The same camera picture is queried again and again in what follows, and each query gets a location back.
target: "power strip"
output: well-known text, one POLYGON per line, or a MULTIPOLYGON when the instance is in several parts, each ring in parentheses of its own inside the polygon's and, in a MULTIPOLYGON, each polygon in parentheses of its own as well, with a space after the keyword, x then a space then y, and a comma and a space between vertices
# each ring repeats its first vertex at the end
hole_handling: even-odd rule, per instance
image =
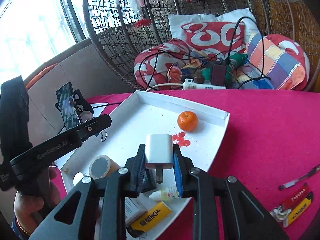
POLYGON ((198 83, 195 83, 193 79, 186 79, 183 83, 182 90, 189 90, 189 89, 226 89, 226 87, 211 85, 209 80, 205 80, 203 84, 198 84, 198 83))

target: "charger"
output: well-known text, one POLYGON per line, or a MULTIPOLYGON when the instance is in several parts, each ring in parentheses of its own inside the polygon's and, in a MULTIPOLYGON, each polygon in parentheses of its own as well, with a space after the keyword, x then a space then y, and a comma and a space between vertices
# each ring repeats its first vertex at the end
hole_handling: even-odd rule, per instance
POLYGON ((149 170, 156 170, 156 182, 163 182, 163 170, 173 167, 173 144, 170 134, 148 134, 146 163, 149 170))

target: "yellow lighter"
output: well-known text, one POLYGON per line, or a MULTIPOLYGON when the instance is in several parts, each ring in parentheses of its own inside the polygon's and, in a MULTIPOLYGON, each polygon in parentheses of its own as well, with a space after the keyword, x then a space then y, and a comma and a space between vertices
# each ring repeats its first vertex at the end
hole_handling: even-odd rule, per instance
POLYGON ((283 227, 287 227, 291 223, 293 223, 306 209, 310 206, 311 202, 313 201, 313 192, 311 191, 308 196, 306 196, 301 203, 296 206, 288 217, 283 221, 283 227))

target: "lighter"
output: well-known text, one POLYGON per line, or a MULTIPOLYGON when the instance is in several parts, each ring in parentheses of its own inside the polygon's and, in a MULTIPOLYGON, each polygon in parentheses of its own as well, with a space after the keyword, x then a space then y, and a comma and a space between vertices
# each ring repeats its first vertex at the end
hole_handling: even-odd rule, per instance
POLYGON ((297 207, 301 201, 308 195, 309 186, 305 183, 301 188, 296 190, 292 195, 287 197, 282 203, 274 208, 270 214, 278 222, 284 221, 290 215, 292 210, 297 207))
POLYGON ((298 206, 296 206, 287 218, 283 221, 283 227, 286 228, 288 225, 293 223, 307 208, 310 206, 313 201, 313 192, 311 191, 308 196, 306 196, 298 206))

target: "small white bottle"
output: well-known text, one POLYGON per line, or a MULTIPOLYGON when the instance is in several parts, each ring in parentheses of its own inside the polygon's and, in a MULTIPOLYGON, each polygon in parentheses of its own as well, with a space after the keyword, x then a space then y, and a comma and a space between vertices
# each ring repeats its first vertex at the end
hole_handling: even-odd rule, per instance
POLYGON ((179 198, 179 192, 176 186, 166 187, 165 189, 153 192, 149 198, 154 201, 170 201, 179 198))

